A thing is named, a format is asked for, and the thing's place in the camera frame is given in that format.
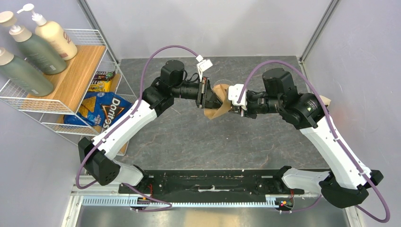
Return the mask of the brown paper coffee filter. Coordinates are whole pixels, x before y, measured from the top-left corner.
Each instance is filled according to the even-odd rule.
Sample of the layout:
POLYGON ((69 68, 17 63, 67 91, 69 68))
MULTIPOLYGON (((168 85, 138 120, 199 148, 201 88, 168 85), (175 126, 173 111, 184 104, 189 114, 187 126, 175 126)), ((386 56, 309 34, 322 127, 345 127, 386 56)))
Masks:
POLYGON ((212 120, 228 113, 231 107, 231 101, 227 99, 229 85, 228 84, 218 84, 213 87, 213 92, 217 95, 218 101, 221 102, 221 106, 218 109, 204 109, 204 115, 212 120))

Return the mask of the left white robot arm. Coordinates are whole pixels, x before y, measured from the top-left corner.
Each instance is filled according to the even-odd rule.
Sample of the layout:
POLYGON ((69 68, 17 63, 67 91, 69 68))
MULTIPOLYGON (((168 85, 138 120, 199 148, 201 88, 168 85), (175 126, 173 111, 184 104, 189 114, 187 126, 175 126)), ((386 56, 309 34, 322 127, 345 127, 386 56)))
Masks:
POLYGON ((93 139, 79 141, 81 163, 96 183, 104 186, 120 181, 129 183, 137 193, 147 190, 148 180, 143 171, 136 166, 120 164, 114 158, 141 128, 170 108, 175 98, 193 100, 202 109, 219 109, 223 102, 213 92, 209 78, 202 75, 212 65, 209 59, 201 60, 196 65, 198 77, 191 81, 186 80, 187 72, 181 61, 167 61, 160 76, 142 91, 142 99, 138 99, 118 121, 93 139))

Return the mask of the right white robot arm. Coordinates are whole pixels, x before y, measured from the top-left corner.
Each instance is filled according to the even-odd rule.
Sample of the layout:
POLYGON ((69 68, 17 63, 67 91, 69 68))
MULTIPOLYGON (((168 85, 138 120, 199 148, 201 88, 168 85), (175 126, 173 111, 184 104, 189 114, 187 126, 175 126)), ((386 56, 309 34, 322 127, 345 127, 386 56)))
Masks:
POLYGON ((300 189, 322 195, 337 208, 361 204, 368 189, 378 185, 383 174, 365 166, 345 142, 332 118, 312 93, 299 93, 290 72, 274 68, 263 73, 265 91, 244 90, 242 84, 228 88, 228 100, 242 116, 278 113, 287 123, 306 136, 319 151, 330 169, 324 172, 282 167, 273 180, 278 193, 300 189))

